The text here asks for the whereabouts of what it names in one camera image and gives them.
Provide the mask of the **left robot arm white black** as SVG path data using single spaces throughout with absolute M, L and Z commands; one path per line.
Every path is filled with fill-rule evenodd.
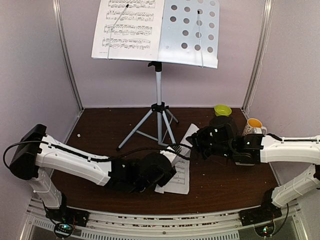
M 29 182 L 44 206 L 61 222 L 69 221 L 72 211 L 46 168 L 125 193 L 142 192 L 153 185 L 162 187 L 176 174 L 174 160 L 178 154 L 171 147 L 157 149 L 141 159 L 123 159 L 95 155 L 63 144 L 46 130 L 45 125 L 37 124 L 20 142 L 8 146 L 6 152 L 16 150 L 7 167 L 15 177 Z

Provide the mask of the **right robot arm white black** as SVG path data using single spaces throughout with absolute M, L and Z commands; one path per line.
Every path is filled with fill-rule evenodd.
M 262 206 L 256 210 L 259 220 L 268 220 L 276 208 L 319 188 L 320 137 L 279 137 L 268 133 L 240 135 L 234 119 L 216 116 L 208 126 L 187 136 L 187 141 L 205 160 L 211 155 L 225 157 L 237 165 L 273 162 L 309 163 L 310 166 L 287 183 L 264 194 Z

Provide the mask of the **sheet music page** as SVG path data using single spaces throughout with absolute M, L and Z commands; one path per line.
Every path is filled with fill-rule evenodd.
M 157 60 L 164 6 L 163 0 L 102 0 L 91 57 Z
M 168 149 L 175 150 L 182 156 L 189 158 L 192 144 L 187 141 L 187 137 L 190 137 L 198 130 L 199 128 L 194 123 L 191 123 L 180 141 L 182 145 L 169 147 Z M 187 195 L 190 191 L 190 161 L 171 152 L 162 150 L 160 153 L 164 154 L 171 161 L 172 165 L 175 167 L 176 174 L 166 185 L 159 186 L 157 184 L 154 191 L 160 194 L 173 193 Z

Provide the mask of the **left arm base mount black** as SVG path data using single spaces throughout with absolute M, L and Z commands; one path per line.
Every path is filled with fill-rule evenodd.
M 85 210 L 67 207 L 65 210 L 45 208 L 45 216 L 54 223 L 66 223 L 86 227 L 90 213 Z

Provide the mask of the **light blue music stand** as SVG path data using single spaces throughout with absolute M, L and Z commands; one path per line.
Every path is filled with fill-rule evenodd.
M 171 123 L 176 117 L 162 100 L 162 64 L 182 64 L 201 68 L 218 67 L 220 3 L 217 0 L 163 0 L 164 9 L 158 56 L 146 61 L 154 68 L 156 103 L 147 115 L 157 114 L 157 136 L 161 146 L 165 138 L 175 140 Z

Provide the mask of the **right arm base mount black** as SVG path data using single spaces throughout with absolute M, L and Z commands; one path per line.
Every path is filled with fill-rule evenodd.
M 239 213 L 242 226 L 256 225 L 263 222 L 271 222 L 282 216 L 280 208 L 263 208 L 262 206 L 241 210 Z

